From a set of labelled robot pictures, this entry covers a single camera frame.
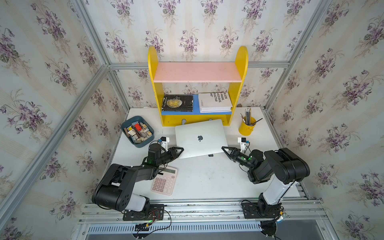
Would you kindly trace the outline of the silver laptop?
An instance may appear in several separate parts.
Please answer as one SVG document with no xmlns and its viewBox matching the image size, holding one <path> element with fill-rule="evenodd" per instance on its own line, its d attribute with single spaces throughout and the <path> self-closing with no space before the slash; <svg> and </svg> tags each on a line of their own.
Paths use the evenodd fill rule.
<svg viewBox="0 0 384 240">
<path fill-rule="evenodd" d="M 175 133 L 177 146 L 184 149 L 180 159 L 218 154 L 228 145 L 221 120 L 176 126 Z"/>
</svg>

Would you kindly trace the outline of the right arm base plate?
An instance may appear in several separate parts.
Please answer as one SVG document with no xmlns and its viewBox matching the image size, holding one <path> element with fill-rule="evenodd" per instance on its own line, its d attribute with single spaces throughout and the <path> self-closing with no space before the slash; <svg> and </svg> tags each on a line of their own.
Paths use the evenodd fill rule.
<svg viewBox="0 0 384 240">
<path fill-rule="evenodd" d="M 284 212 L 282 204 L 268 205 L 264 200 L 257 203 L 243 200 L 240 205 L 245 219 L 279 219 Z"/>
</svg>

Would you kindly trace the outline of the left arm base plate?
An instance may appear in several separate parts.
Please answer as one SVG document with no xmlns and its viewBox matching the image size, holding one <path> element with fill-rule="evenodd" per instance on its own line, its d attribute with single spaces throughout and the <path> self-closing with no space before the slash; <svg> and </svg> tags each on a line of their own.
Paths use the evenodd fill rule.
<svg viewBox="0 0 384 240">
<path fill-rule="evenodd" d="M 140 212 L 125 210 L 123 221 L 153 221 L 163 220 L 165 213 L 164 204 L 150 204 Z"/>
</svg>

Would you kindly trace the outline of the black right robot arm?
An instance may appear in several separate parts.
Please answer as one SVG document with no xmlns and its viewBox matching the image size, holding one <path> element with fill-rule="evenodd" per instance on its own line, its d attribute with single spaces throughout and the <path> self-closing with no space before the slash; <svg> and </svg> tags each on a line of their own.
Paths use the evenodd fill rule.
<svg viewBox="0 0 384 240">
<path fill-rule="evenodd" d="M 277 151 L 253 150 L 249 155 L 234 147 L 222 147 L 227 157 L 240 166 L 247 167 L 251 183 L 261 184 L 272 180 L 259 195 L 257 211 L 263 217 L 281 211 L 281 199 L 295 183 L 310 175 L 309 165 L 288 148 Z"/>
</svg>

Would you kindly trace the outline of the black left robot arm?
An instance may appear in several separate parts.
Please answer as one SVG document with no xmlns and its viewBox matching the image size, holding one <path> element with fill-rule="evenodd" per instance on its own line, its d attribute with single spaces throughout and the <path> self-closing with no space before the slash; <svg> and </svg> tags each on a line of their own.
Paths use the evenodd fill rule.
<svg viewBox="0 0 384 240">
<path fill-rule="evenodd" d="M 150 200 L 133 193 L 135 183 L 155 179 L 183 151 L 182 147 L 165 149 L 156 142 L 149 145 L 148 155 L 139 166 L 112 164 L 94 190 L 92 203 L 105 210 L 147 213 Z"/>
</svg>

